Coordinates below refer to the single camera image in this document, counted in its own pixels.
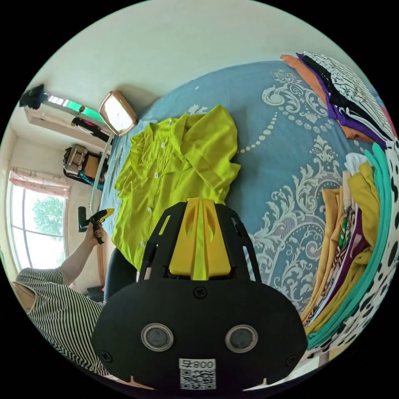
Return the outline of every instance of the light fixture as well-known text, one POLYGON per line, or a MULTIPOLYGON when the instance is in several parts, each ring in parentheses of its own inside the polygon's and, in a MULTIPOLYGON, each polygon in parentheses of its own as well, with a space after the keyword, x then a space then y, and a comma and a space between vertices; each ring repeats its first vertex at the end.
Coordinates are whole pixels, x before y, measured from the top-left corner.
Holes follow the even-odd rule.
POLYGON ((137 115, 119 91, 110 91, 101 103, 99 114, 116 136, 122 136, 137 125, 137 115))

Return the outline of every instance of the polka dot fabric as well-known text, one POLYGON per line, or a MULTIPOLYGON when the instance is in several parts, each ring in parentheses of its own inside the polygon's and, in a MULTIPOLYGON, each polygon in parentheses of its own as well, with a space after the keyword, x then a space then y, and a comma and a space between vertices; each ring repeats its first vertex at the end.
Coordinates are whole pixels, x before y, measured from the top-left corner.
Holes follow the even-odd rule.
POLYGON ((385 150, 389 166, 392 209, 388 241, 381 262, 366 294, 348 317, 328 340, 307 353, 307 358, 328 352, 352 342, 372 319, 384 299, 399 263, 399 141, 387 142, 385 150))

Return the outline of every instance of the clothing pile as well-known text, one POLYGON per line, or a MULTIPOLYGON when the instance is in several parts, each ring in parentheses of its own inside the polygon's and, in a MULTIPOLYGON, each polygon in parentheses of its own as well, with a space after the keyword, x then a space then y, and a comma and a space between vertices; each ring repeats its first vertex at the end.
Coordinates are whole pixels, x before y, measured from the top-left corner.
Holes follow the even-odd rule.
POLYGON ((301 313, 307 358, 349 344, 377 311, 399 262, 399 141, 386 109, 349 67, 322 54, 281 58, 319 95, 347 138, 374 143, 346 156, 342 185, 324 189, 325 236, 301 313))

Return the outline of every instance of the white cloth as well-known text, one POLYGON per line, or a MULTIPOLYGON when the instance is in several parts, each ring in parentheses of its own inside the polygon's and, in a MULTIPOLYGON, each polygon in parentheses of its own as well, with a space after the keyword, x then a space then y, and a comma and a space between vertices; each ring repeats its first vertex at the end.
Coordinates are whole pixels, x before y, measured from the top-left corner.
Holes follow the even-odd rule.
POLYGON ((371 162, 368 160, 366 155, 358 154, 358 153, 349 153, 346 156, 346 162, 344 163, 346 169, 350 171, 350 174, 353 176, 356 173, 359 173, 360 165, 368 162, 371 165, 371 162))

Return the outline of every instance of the yellow-green shirt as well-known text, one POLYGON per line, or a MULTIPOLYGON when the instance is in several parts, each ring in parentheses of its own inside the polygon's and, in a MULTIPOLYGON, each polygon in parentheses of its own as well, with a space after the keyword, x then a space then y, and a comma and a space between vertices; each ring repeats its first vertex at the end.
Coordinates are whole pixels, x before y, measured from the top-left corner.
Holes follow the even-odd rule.
POLYGON ((131 144, 115 182, 122 202, 112 242, 140 270, 147 240, 165 209, 193 197, 224 204, 240 165, 230 162, 237 128, 222 106, 150 123, 131 144))

